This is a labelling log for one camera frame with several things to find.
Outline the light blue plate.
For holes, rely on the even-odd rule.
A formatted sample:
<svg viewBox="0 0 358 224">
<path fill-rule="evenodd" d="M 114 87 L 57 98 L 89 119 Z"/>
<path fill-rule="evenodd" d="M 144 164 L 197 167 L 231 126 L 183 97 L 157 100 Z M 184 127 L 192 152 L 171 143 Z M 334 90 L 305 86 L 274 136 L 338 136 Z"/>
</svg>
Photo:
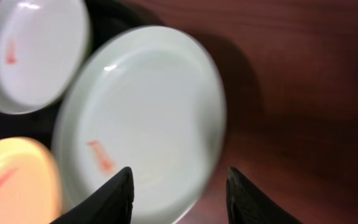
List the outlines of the light blue plate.
<svg viewBox="0 0 358 224">
<path fill-rule="evenodd" d="M 0 113 L 33 113 L 57 101 L 90 42 L 82 0 L 0 0 Z"/>
<path fill-rule="evenodd" d="M 221 77 L 196 39 L 164 26 L 110 39 L 81 69 L 55 123 L 64 210 L 130 167 L 132 222 L 176 223 L 211 178 L 225 128 Z"/>
</svg>

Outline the yellow plate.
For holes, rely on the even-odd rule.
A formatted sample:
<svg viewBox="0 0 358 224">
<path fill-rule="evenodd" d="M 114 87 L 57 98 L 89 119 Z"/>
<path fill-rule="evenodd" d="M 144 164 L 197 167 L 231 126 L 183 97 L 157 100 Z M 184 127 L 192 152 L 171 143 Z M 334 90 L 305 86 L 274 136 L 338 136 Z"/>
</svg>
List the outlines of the yellow plate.
<svg viewBox="0 0 358 224">
<path fill-rule="evenodd" d="M 51 223 L 62 214 L 60 174 L 35 139 L 0 139 L 0 223 Z"/>
</svg>

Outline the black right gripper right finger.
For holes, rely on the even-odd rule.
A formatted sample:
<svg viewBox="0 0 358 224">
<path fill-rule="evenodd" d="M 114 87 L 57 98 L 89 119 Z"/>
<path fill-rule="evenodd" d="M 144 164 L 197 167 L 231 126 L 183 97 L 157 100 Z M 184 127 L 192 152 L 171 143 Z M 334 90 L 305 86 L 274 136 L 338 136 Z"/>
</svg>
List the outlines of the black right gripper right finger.
<svg viewBox="0 0 358 224">
<path fill-rule="evenodd" d="M 301 224 L 235 167 L 227 172 L 226 207 L 229 224 Z"/>
</svg>

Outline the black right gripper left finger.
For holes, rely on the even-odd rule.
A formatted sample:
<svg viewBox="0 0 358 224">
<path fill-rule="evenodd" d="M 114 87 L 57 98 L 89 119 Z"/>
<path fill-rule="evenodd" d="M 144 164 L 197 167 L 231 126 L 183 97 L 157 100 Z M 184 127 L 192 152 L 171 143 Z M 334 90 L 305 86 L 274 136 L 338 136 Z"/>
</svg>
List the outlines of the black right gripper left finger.
<svg viewBox="0 0 358 224">
<path fill-rule="evenodd" d="M 130 224 L 133 201 L 132 169 L 125 167 L 51 224 Z"/>
</svg>

